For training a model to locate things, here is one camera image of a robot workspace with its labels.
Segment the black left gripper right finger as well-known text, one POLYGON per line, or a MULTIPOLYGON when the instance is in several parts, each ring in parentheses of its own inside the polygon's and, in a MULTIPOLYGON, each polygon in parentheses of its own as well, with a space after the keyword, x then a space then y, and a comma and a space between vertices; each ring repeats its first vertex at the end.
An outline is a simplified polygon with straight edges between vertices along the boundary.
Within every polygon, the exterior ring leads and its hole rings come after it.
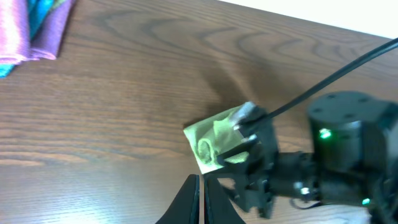
POLYGON ((218 179, 205 179, 205 224, 245 224, 218 179))

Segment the green microfiber cloth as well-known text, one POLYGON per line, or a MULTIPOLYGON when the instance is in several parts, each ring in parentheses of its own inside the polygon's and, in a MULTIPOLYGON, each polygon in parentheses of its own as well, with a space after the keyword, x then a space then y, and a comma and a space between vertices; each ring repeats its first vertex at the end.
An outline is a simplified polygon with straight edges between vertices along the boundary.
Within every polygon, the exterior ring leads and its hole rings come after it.
POLYGON ((238 123, 246 118, 255 104, 248 101, 186 127, 183 132, 189 141, 202 174, 221 169, 217 156, 243 143, 238 123))

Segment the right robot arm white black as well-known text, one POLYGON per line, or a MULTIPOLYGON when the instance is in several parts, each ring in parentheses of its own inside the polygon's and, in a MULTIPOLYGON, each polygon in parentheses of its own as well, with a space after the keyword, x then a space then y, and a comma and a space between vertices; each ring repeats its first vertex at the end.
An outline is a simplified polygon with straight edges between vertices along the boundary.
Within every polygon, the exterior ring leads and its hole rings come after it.
POLYGON ((241 209, 271 216, 276 196, 365 207, 372 223, 397 222, 397 104, 357 91, 318 97, 307 110, 313 152, 280 152, 272 117, 248 102, 232 116, 244 141, 220 154, 211 177, 232 178, 241 209))

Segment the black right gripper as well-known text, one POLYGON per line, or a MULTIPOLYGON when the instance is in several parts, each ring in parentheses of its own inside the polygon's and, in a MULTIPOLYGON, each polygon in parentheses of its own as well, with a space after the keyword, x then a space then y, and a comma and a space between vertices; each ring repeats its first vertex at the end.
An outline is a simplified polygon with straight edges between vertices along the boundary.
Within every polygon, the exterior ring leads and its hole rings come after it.
POLYGON ((274 128, 260 125, 243 129, 249 141, 216 157, 222 168, 211 171, 216 177, 236 177, 236 205, 245 212, 256 207, 262 218, 271 217, 276 196, 319 199, 315 163, 311 153, 280 152, 274 128), (242 162, 228 159, 246 152, 242 162))

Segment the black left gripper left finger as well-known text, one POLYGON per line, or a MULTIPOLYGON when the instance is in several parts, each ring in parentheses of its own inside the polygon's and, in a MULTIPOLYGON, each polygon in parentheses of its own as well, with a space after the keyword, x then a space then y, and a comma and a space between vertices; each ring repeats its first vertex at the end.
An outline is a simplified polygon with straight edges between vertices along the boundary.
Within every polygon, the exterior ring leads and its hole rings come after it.
POLYGON ((200 178, 190 174, 156 224, 198 224, 199 210, 200 178))

